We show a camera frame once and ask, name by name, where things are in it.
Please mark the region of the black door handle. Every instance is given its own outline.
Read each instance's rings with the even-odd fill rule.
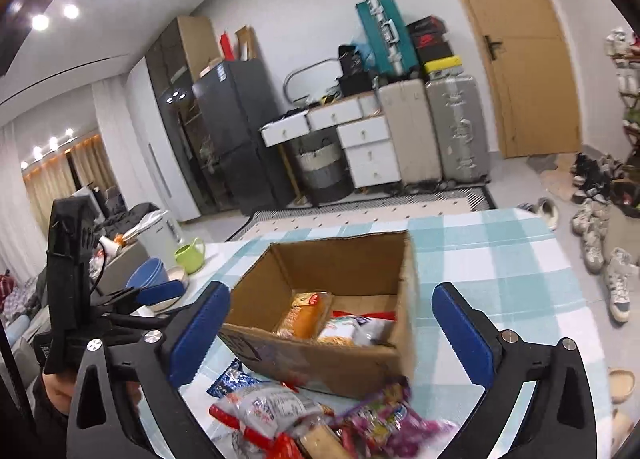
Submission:
[[[495,48],[499,48],[503,45],[503,42],[501,40],[491,40],[489,35],[484,36],[484,41],[486,42],[486,48],[489,50],[491,60],[498,60],[498,57],[495,54]]]

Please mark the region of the curtain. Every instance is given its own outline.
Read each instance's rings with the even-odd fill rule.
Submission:
[[[55,156],[24,176],[24,185],[45,238],[49,237],[49,217],[54,199],[69,197],[76,191],[74,178],[64,155]]]
[[[0,261],[25,283],[47,264],[47,243],[29,206],[15,147],[14,123],[0,129]]]
[[[133,129],[122,80],[107,78],[92,83],[91,89],[104,148],[127,208],[144,202],[162,206]]]
[[[71,147],[71,158],[76,165],[82,186],[94,183],[104,194],[109,187],[116,184],[100,135],[95,134]]]

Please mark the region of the silver suitcase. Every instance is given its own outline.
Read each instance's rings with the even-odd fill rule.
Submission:
[[[426,88],[444,177],[461,183],[488,178],[486,129],[475,79],[453,76]]]
[[[407,80],[380,87],[380,104],[385,113],[404,184],[441,181],[429,104],[422,80]]]

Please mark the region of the green mug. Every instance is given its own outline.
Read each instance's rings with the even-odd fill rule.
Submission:
[[[196,248],[198,243],[202,245],[202,251]],[[178,265],[181,265],[185,271],[191,275],[203,267],[204,253],[204,242],[202,242],[202,239],[199,237],[196,237],[193,240],[193,243],[178,248],[175,252],[175,262],[177,262]]]

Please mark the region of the teal suitcase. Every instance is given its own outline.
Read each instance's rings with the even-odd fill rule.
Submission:
[[[397,77],[419,69],[414,43],[394,0],[359,2],[356,11],[376,56],[380,74]]]

